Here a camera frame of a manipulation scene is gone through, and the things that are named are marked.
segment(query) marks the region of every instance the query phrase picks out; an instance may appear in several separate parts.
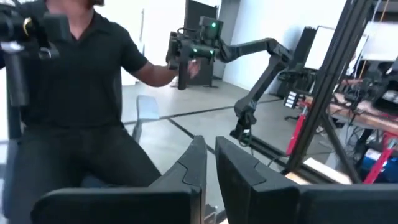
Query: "black polo shirt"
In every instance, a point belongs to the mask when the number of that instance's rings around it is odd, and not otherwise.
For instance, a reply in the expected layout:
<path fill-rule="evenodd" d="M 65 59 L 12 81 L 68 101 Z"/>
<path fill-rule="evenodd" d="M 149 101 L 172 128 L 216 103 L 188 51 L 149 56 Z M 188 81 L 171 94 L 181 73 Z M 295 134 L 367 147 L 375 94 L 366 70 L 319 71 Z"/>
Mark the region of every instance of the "black polo shirt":
<path fill-rule="evenodd" d="M 25 6 L 36 15 L 47 10 L 42 1 Z M 80 39 L 53 43 L 60 58 L 27 65 L 30 105 L 22 110 L 25 124 L 84 128 L 120 123 L 115 78 L 121 67 L 134 73 L 147 62 L 128 31 L 95 13 Z"/>

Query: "black metal frame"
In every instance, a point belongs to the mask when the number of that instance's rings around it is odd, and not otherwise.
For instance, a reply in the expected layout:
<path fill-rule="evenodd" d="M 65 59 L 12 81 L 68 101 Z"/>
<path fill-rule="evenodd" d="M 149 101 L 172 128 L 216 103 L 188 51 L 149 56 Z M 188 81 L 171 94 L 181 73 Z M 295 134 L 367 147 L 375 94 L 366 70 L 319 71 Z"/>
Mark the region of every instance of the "black metal frame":
<path fill-rule="evenodd" d="M 356 172 L 354 165 L 349 162 L 343 146 L 333 129 L 333 125 L 326 114 L 326 109 L 331 102 L 333 90 L 335 85 L 339 82 L 340 74 L 348 68 L 349 61 L 358 46 L 366 24 L 372 16 L 375 3 L 376 2 L 373 0 L 346 1 L 328 52 L 323 61 L 323 65 L 317 73 L 317 80 L 315 82 L 316 92 L 310 112 L 307 115 L 303 128 L 299 134 L 293 153 L 287 162 L 281 161 L 281 158 L 285 156 L 284 151 L 270 146 L 255 136 L 243 139 L 241 133 L 243 133 L 244 128 L 242 125 L 244 124 L 241 119 L 239 119 L 235 130 L 231 132 L 232 137 L 246 143 L 257 152 L 284 167 L 285 170 L 282 171 L 283 174 L 294 172 L 313 183 L 330 183 L 335 181 L 303 164 L 303 159 L 315 135 L 316 128 L 322 122 L 323 127 L 335 148 L 335 152 L 339 156 L 342 164 L 345 166 L 351 180 L 354 183 L 360 183 L 361 180 L 359 175 Z"/>

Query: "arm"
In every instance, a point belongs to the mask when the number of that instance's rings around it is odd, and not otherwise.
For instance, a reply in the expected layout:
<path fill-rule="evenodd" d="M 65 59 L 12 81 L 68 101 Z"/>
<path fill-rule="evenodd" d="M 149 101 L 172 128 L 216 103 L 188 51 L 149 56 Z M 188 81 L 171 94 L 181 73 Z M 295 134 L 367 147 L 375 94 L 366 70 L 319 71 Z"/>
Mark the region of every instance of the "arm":
<path fill-rule="evenodd" d="M 146 59 L 137 45 L 132 41 L 128 31 L 123 29 L 122 67 L 140 81 L 153 87 L 162 87 L 169 84 L 178 75 L 176 71 L 167 67 L 153 65 Z"/>

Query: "gray floor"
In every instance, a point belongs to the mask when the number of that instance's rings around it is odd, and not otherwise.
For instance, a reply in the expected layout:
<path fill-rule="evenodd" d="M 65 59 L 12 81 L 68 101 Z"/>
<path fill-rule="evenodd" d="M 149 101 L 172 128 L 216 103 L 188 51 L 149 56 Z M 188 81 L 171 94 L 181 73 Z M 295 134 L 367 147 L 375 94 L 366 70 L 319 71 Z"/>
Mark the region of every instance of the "gray floor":
<path fill-rule="evenodd" d="M 190 87 L 185 91 L 179 91 L 169 86 L 163 88 L 151 88 L 143 84 L 127 86 L 123 88 L 123 121 L 136 120 L 136 96 L 150 95 L 157 99 L 159 113 L 161 116 L 184 114 L 195 111 L 233 106 L 235 102 L 247 94 L 246 90 L 229 85 L 227 83 L 215 82 L 219 88 Z M 285 149 L 293 133 L 295 123 L 284 121 L 284 116 L 297 115 L 298 111 L 290 110 L 282 105 L 282 101 L 275 101 L 274 96 L 264 95 L 260 101 L 270 101 L 259 104 L 256 110 L 257 124 L 253 126 L 253 134 L 260 137 L 269 144 Z M 225 136 L 238 145 L 237 141 L 229 136 L 234 128 L 237 118 L 232 108 L 216 110 L 206 113 L 176 116 L 172 118 L 195 135 L 202 135 L 210 147 L 215 147 L 215 137 Z M 133 124 L 127 125 L 132 130 Z M 310 146 L 309 153 L 328 152 L 330 149 L 319 145 L 321 136 L 316 136 Z M 145 123 L 141 136 L 140 145 L 154 161 L 158 169 L 164 173 L 185 152 L 191 142 L 191 138 L 178 129 L 170 121 L 163 119 Z M 248 148 L 242 150 L 252 153 Z M 263 163 L 269 162 L 268 158 L 254 152 L 254 156 Z M 324 162 L 327 155 L 316 155 L 316 159 Z M 218 187 L 216 175 L 216 162 L 213 154 L 208 153 L 208 186 L 207 202 L 217 206 L 218 211 L 224 209 L 220 188 Z"/>

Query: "man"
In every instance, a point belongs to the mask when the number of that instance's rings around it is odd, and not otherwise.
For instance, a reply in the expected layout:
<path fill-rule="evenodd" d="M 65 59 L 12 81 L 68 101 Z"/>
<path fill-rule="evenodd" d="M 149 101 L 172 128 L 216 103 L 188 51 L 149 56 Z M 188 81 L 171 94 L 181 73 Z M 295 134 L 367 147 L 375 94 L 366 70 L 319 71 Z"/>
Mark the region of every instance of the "man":
<path fill-rule="evenodd" d="M 160 176 L 124 129 L 113 89 L 121 66 L 150 86 L 177 75 L 140 54 L 126 29 L 97 14 L 92 0 L 38 0 L 24 4 L 36 15 L 66 14 L 71 42 L 55 42 L 61 57 L 32 62 L 30 105 L 21 109 L 27 126 L 19 142 L 11 187 L 10 224 L 30 223 L 43 194 L 79 187 L 91 173 L 115 185 L 146 187 Z M 196 75 L 199 64 L 188 71 Z"/>

